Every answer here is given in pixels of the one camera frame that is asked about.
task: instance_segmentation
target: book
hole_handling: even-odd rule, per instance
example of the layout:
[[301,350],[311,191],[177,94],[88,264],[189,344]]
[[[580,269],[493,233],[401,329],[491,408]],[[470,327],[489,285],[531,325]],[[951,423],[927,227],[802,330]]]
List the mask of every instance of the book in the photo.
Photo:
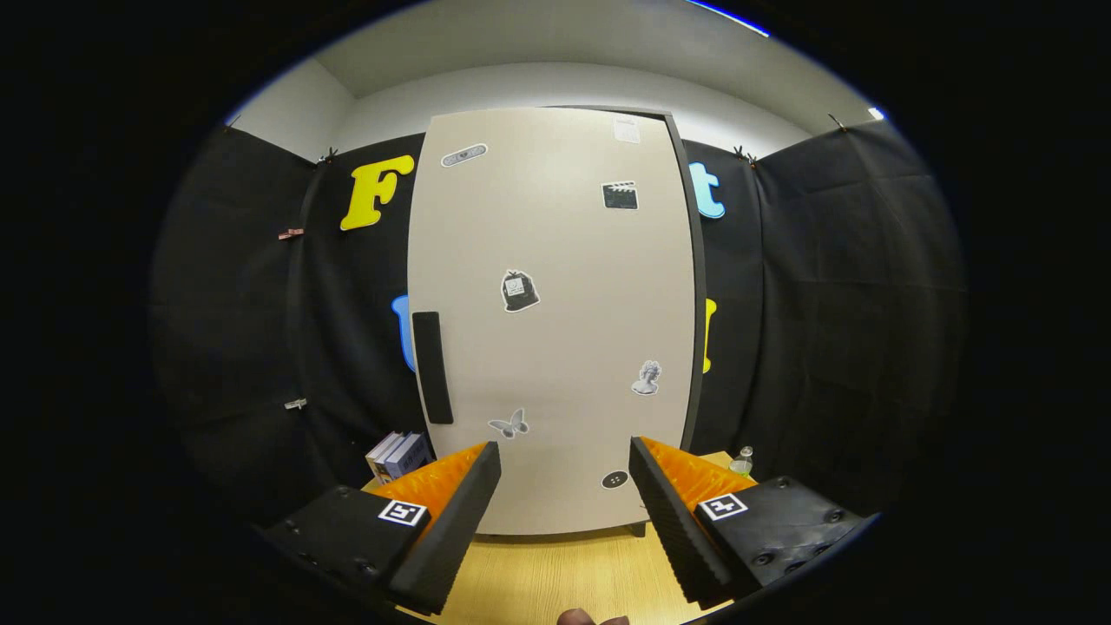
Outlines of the book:
[[393,452],[386,460],[386,471],[390,480],[397,480],[402,475],[417,471],[427,465],[431,460],[428,442],[421,433],[412,433],[393,448]]
[[390,441],[373,458],[373,471],[374,477],[378,480],[379,484],[389,484],[392,478],[390,477],[390,472],[386,468],[386,460],[390,457],[390,454],[398,448],[406,441],[404,434],[394,433],[394,438]]
[[393,443],[398,436],[401,435],[396,432],[390,433],[386,438],[379,441],[378,445],[374,445],[373,450],[367,452],[367,464],[370,465],[370,471],[374,472],[374,477],[378,477],[378,471],[374,468],[374,460],[379,454],[381,454],[382,450],[384,450],[390,443]]

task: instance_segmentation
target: bust statue sticker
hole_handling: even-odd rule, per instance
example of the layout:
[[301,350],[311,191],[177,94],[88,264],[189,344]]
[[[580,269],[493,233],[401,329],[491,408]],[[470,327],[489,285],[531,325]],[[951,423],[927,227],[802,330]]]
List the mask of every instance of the bust statue sticker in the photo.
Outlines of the bust statue sticker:
[[660,364],[655,361],[644,361],[644,366],[640,369],[640,380],[632,383],[632,392],[637,395],[655,395],[657,391],[660,391],[660,386],[655,384],[655,381],[660,377],[663,370],[660,369]]

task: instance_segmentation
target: butterfly sticker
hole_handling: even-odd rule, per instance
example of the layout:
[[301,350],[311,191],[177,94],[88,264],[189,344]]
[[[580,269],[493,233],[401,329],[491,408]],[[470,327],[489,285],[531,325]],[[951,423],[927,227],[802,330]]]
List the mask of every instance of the butterfly sticker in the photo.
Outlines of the butterfly sticker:
[[524,423],[524,409],[518,409],[513,416],[509,417],[509,423],[494,420],[492,422],[487,422],[490,427],[501,432],[501,435],[506,438],[512,438],[520,434],[528,434],[529,424]]

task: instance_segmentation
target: yellow letter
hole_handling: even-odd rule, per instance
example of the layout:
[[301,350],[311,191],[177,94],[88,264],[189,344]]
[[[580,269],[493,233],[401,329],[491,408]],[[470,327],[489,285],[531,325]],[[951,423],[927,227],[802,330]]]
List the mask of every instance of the yellow letter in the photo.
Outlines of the yellow letter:
[[393,199],[393,191],[398,190],[398,174],[394,171],[404,175],[412,171],[413,167],[416,167],[413,157],[403,155],[364,164],[352,171],[354,191],[351,192],[351,205],[348,208],[347,216],[340,221],[340,230],[378,223],[382,218],[382,211],[374,209],[374,198],[381,198],[383,205],[389,203]]
[[705,341],[702,343],[702,373],[710,371],[710,360],[707,354],[710,352],[710,317],[718,311],[718,302],[705,298]]

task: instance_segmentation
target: paper label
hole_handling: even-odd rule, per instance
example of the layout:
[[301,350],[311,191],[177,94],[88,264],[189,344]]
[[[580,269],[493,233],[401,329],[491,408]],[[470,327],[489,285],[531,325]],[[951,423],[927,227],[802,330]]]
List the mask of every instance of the paper label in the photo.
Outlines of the paper label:
[[631,119],[613,120],[613,138],[627,143],[640,142],[640,127]]
[[378,515],[378,518],[413,527],[427,510],[427,507],[420,504],[410,504],[409,502],[393,500]]
[[722,495],[720,497],[714,497],[713,500],[707,500],[705,502],[699,504],[699,507],[705,512],[705,514],[710,517],[710,521],[721,521],[727,516],[741,514],[742,512],[749,510],[749,507],[733,494]]
[[632,180],[602,184],[602,204],[605,208],[637,210],[637,183]]
[[662,373],[663,370],[658,362],[644,361],[644,365],[640,369],[640,377],[632,383],[632,392],[637,395],[655,395],[660,391],[657,380]]
[[540,293],[537,292],[532,275],[507,269],[501,278],[501,300],[506,303],[506,312],[519,312],[540,303]]
[[508,422],[494,420],[487,422],[487,425],[500,432],[506,438],[513,438],[518,434],[529,433],[529,424],[524,423],[524,409],[514,411]]

